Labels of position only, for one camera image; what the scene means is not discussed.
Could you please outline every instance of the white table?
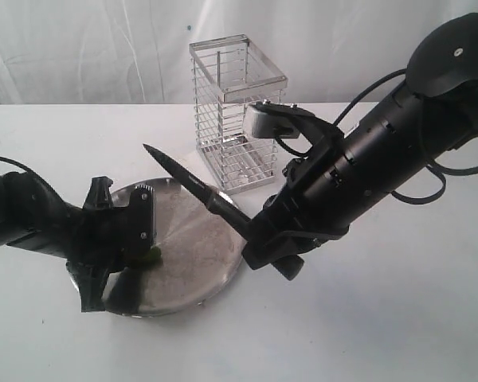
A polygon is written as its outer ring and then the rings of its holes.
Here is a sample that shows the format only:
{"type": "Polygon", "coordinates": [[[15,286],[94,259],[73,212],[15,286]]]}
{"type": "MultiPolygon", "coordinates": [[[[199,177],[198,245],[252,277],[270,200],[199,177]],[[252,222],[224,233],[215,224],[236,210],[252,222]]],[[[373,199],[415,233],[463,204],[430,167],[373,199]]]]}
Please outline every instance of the white table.
{"type": "MultiPolygon", "coordinates": [[[[333,120],[344,105],[304,106],[333,120]]],[[[91,177],[164,176],[144,142],[197,166],[192,118],[189,105],[1,106],[0,154],[81,205],[91,177]]],[[[478,144],[445,163],[478,163],[478,144]]],[[[234,199],[253,215],[282,181],[234,199]]],[[[438,186],[421,173],[402,191],[438,186]]],[[[0,248],[0,381],[478,380],[478,176],[450,177],[428,206],[388,197],[305,259],[292,282],[243,267],[203,307],[134,319],[80,313],[63,259],[0,248]]]]}

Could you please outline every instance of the metal wire basket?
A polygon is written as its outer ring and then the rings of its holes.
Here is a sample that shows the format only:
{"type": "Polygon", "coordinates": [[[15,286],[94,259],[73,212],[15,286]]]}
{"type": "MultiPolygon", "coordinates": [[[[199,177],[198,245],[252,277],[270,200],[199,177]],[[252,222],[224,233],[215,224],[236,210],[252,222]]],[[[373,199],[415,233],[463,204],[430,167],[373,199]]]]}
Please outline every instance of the metal wire basket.
{"type": "Polygon", "coordinates": [[[190,44],[197,148],[228,194],[274,181],[276,146],[243,127],[249,103],[280,102],[288,79],[244,34],[190,44]]]}

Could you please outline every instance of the metal plate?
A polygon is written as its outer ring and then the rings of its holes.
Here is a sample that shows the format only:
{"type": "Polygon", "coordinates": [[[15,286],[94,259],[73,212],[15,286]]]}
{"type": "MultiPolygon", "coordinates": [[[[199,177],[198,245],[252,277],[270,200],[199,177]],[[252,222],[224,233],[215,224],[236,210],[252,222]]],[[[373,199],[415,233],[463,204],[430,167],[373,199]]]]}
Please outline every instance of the metal plate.
{"type": "Polygon", "coordinates": [[[155,189],[156,245],[163,262],[151,269],[126,268],[110,275],[103,293],[106,310],[157,316],[195,306],[219,292],[236,274],[244,240],[173,178],[142,181],[115,191],[114,205],[127,205],[137,185],[155,189]]]}

